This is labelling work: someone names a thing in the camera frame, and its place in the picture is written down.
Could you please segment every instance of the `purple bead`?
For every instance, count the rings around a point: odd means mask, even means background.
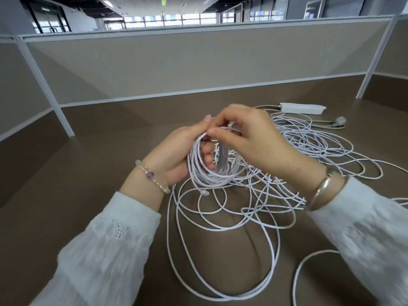
[[[147,179],[148,180],[152,180],[153,179],[153,177],[154,177],[154,173],[153,172],[147,172]]]

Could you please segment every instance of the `fingernail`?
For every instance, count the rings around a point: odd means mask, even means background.
[[[204,121],[210,122],[211,121],[211,115],[207,115],[204,117]]]

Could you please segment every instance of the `fluorescent light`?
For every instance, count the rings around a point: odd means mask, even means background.
[[[102,2],[105,3],[107,6],[113,8],[113,4],[110,3],[110,1],[108,1],[108,0],[102,0]]]
[[[209,3],[211,0],[205,0],[203,4]]]

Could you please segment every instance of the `silver bangle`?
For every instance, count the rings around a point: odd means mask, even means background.
[[[327,166],[326,167],[326,176],[320,183],[320,185],[317,188],[316,194],[312,197],[312,199],[309,201],[309,203],[305,204],[305,210],[306,211],[313,211],[313,205],[316,203],[317,199],[319,196],[327,189],[329,186],[329,183],[331,181],[331,177],[333,174],[336,172],[333,168]]]
[[[162,190],[166,194],[170,193],[169,186],[155,177],[155,174],[149,171],[142,161],[136,160],[135,164],[137,168],[141,169],[146,174],[147,179],[156,184],[160,188],[160,190]]]

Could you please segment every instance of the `black ceiling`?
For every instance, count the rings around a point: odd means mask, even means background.
[[[101,0],[52,0],[74,9],[82,9],[85,14],[93,18],[120,17],[110,7],[106,6]],[[226,9],[239,4],[243,0],[218,0],[205,10],[207,13],[223,12]]]

